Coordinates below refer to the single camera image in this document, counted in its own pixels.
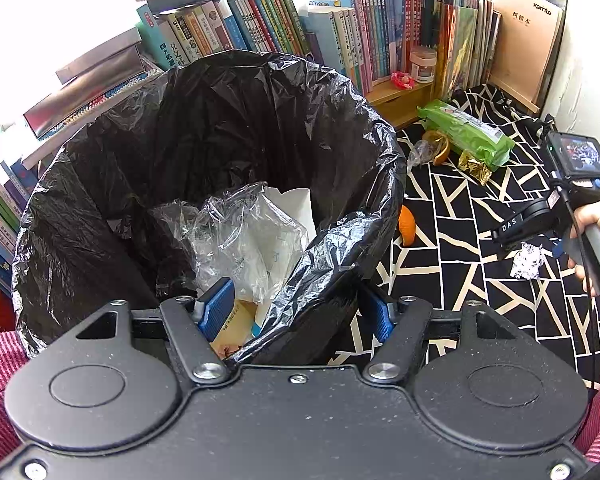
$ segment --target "black plastic liner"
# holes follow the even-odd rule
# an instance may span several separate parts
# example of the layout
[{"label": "black plastic liner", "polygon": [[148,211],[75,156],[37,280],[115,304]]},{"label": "black plastic liner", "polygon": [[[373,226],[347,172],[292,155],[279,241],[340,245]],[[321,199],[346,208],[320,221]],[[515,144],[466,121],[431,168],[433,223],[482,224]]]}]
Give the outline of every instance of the black plastic liner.
[{"label": "black plastic liner", "polygon": [[36,187],[13,264],[27,354],[110,300],[153,308],[195,288],[148,209],[266,181],[311,189],[318,235],[230,361],[309,364],[391,241],[405,171],[392,127],[332,69],[230,51],[171,70],[81,129]]}]

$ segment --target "wooden shelf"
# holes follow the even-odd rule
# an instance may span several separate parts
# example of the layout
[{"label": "wooden shelf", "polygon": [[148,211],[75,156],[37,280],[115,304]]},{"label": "wooden shelf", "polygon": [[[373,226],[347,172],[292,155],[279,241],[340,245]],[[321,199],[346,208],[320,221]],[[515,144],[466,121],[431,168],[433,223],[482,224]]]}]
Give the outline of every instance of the wooden shelf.
[{"label": "wooden shelf", "polygon": [[385,81],[365,98],[391,126],[402,128],[418,119],[418,107],[431,101],[432,90],[433,83],[416,83],[410,90],[400,90],[391,81]]}]

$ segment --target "white wall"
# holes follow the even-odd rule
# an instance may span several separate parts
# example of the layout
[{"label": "white wall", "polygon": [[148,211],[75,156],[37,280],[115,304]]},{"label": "white wall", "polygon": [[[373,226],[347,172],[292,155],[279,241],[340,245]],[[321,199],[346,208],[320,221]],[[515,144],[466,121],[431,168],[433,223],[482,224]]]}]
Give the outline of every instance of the white wall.
[{"label": "white wall", "polygon": [[561,132],[600,141],[600,0],[569,0],[545,113]]}]

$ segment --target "device screen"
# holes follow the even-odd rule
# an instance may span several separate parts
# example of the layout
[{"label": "device screen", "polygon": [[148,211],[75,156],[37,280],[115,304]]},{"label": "device screen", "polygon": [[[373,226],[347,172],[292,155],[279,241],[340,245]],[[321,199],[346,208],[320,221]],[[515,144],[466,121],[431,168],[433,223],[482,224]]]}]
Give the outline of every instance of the device screen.
[{"label": "device screen", "polygon": [[593,142],[568,136],[562,136],[560,142],[574,171],[600,173],[600,152]]}]

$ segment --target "black and white patterned cloth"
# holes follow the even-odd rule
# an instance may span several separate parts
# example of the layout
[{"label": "black and white patterned cloth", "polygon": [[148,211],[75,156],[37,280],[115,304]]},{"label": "black and white patterned cloth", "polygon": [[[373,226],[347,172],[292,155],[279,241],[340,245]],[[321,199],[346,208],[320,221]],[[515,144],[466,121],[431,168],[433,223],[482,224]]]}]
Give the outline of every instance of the black and white patterned cloth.
[{"label": "black and white patterned cloth", "polygon": [[[600,387],[600,305],[595,341],[589,334],[589,308],[582,285],[567,267],[567,256],[556,259],[555,243],[544,235],[529,243],[542,247],[544,263],[536,280],[510,276],[515,252],[503,261],[496,257],[491,230],[514,210],[548,194],[548,177],[537,141],[552,124],[519,115],[503,94],[483,85],[456,92],[451,104],[487,124],[496,124],[516,146],[509,162],[481,186],[458,170],[451,153],[442,166],[414,168],[407,177],[404,205],[416,221],[416,239],[402,246],[400,233],[378,264],[372,281],[394,298],[413,295],[435,308],[459,310],[466,300],[483,300],[538,342],[564,359],[591,386],[592,350],[596,354],[594,385]],[[422,137],[415,123],[398,132],[405,154]],[[330,364],[364,365],[380,343],[358,314],[334,342]],[[432,340],[427,360],[456,347],[454,340]]]}]

